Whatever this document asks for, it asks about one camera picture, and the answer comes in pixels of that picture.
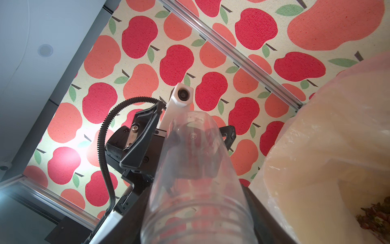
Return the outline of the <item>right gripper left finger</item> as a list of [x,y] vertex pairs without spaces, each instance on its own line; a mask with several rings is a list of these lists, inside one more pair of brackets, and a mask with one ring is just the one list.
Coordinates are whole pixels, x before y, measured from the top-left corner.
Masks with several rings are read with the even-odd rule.
[[95,244],[140,244],[141,227],[150,193],[130,193],[120,198],[94,236]]

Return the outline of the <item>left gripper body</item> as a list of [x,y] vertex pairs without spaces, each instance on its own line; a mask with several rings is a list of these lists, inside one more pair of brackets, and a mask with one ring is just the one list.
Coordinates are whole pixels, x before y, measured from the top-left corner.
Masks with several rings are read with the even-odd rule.
[[[131,127],[122,126],[118,129],[105,144],[106,163],[122,174],[123,180],[132,187],[132,192],[141,195],[154,181],[161,158],[161,152],[167,132],[156,128],[154,137],[149,146],[147,155],[150,156],[150,162],[144,170],[131,170],[120,167],[120,160],[124,154],[124,149],[128,142]],[[202,178],[211,179],[216,177],[219,169],[219,163],[211,158],[216,155],[216,151],[211,146],[219,138],[219,129],[200,127],[191,127],[191,132],[199,134],[205,133],[206,145],[202,146],[202,139],[191,138],[190,142],[179,139],[176,132],[172,134],[174,146],[184,145],[186,148],[181,150],[183,153],[174,163],[172,171],[179,179],[199,181]]]

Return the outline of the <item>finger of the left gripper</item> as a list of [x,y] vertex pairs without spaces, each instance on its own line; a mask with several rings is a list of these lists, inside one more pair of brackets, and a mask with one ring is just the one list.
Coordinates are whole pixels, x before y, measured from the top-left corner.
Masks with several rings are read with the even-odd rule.
[[237,137],[235,127],[230,125],[224,126],[220,127],[219,131],[226,146],[226,149],[230,150]]
[[158,100],[152,107],[135,114],[127,145],[120,160],[120,167],[131,170],[144,170],[150,162],[147,155],[149,146],[165,104]]

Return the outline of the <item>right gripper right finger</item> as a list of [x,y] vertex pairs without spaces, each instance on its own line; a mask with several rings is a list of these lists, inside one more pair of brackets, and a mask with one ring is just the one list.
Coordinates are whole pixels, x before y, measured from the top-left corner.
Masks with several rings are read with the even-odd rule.
[[242,186],[254,222],[254,231],[259,244],[296,244],[277,223],[255,194]]

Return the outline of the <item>clear tea jar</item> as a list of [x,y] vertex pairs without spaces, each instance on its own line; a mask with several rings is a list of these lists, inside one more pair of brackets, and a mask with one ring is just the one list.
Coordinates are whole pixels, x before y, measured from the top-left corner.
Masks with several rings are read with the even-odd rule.
[[168,129],[143,220],[144,244],[255,244],[254,223],[219,127],[202,111]]

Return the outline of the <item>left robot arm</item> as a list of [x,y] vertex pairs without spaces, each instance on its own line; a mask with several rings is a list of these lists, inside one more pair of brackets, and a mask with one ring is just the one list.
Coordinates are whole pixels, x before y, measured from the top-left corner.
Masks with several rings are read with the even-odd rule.
[[[151,103],[152,107],[137,112],[130,127],[121,127],[108,139],[107,132],[113,119],[124,108],[141,102]],[[158,99],[135,97],[118,104],[103,121],[97,139],[97,156],[110,203],[85,241],[87,244],[141,242],[141,223],[166,137],[166,130],[158,127],[157,122],[167,108],[167,104]],[[115,196],[109,166],[121,172],[130,183],[119,200]]]

